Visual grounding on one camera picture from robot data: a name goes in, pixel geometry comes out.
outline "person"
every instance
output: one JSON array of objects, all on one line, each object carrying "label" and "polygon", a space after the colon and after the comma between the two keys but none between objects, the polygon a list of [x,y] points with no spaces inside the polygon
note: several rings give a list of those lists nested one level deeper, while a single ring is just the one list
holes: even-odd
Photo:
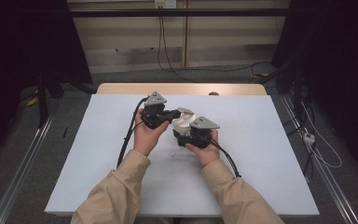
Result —
[{"label": "person", "polygon": [[[136,124],[142,122],[141,112],[142,109],[136,114]],[[71,223],[133,223],[140,206],[142,180],[150,165],[147,156],[168,126],[168,121],[155,130],[138,125],[134,130],[133,149],[116,170],[110,171],[92,189],[88,199],[74,212]],[[217,130],[211,132],[217,142]],[[220,204],[225,223],[283,223],[254,188],[231,173],[220,160],[218,148],[208,145],[200,149],[191,144],[186,147],[204,166],[202,175]]]}]

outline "long-sleeved shirt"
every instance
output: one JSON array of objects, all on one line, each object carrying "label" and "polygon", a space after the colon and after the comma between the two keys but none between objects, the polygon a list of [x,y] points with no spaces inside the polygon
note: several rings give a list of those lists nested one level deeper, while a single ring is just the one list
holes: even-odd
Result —
[{"label": "long-sleeved shirt", "polygon": [[[117,170],[92,189],[71,223],[133,223],[149,165],[146,156],[130,150]],[[225,223],[283,223],[263,197],[242,178],[235,177],[223,161],[211,162],[202,174],[220,204]]]}]

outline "forearm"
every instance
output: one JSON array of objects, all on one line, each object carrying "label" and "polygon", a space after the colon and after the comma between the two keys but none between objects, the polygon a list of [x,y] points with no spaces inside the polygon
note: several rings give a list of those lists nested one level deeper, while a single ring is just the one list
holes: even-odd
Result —
[{"label": "forearm", "polygon": [[263,197],[235,177],[223,161],[210,163],[202,173],[220,204],[225,223],[283,223]]},{"label": "forearm", "polygon": [[71,223],[132,223],[140,205],[142,179],[149,159],[134,150],[90,192]]}]

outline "white table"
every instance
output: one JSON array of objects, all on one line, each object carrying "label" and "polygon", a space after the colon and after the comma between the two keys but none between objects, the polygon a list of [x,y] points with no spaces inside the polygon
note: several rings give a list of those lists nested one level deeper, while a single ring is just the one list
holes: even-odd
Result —
[{"label": "white table", "polygon": [[[168,100],[167,109],[188,108],[220,125],[220,145],[236,162],[242,177],[279,215],[319,214],[269,96],[163,96]],[[90,190],[116,168],[132,112],[143,97],[143,94],[92,96],[46,207],[47,213],[71,215]],[[221,215],[201,176],[198,159],[177,146],[171,127],[160,137],[149,159],[152,164],[144,178],[139,216]]]}]

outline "carpeted floor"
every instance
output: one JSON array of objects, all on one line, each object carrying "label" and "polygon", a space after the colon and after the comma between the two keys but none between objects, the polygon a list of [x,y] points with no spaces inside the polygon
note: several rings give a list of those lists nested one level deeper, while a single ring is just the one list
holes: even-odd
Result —
[{"label": "carpeted floor", "polygon": [[[214,66],[207,69],[228,70],[243,67],[244,65]],[[273,67],[267,63],[256,65],[253,68],[254,74],[269,73],[272,70]],[[251,74],[252,69],[250,68],[231,72],[206,70],[178,72],[178,75],[182,77],[205,83],[247,83],[251,80]],[[94,75],[93,79],[93,87],[95,88],[104,82],[187,82],[172,72],[161,70]],[[59,108],[45,141],[34,160],[32,169],[27,175],[21,192],[7,217],[7,223],[69,223],[70,221],[69,217],[56,217],[43,212],[90,101],[90,96],[86,93],[70,86],[63,86],[65,95],[62,99],[48,99],[50,108],[57,102],[59,102]],[[282,96],[274,88],[274,82],[268,83],[266,90],[276,106],[282,123],[290,120],[291,118],[283,106]],[[351,156],[345,143],[334,135],[329,120],[323,111],[316,104],[312,106],[316,115],[315,123],[318,131],[337,150],[337,153],[342,158],[342,167],[331,170],[358,216],[358,162]],[[37,105],[19,108],[7,137],[0,146],[0,199],[34,138],[37,124]],[[292,122],[288,122],[285,125],[285,130],[288,133],[294,128],[295,126]],[[300,166],[304,167],[308,153],[300,136],[297,133],[293,133],[288,138]],[[325,160],[337,164],[337,157],[332,153],[331,149],[322,141],[317,141],[317,144]],[[321,214],[317,217],[284,217],[283,220],[286,223],[345,223],[340,211],[337,209],[336,202],[331,197],[316,168],[314,168],[314,174],[309,186]]]}]

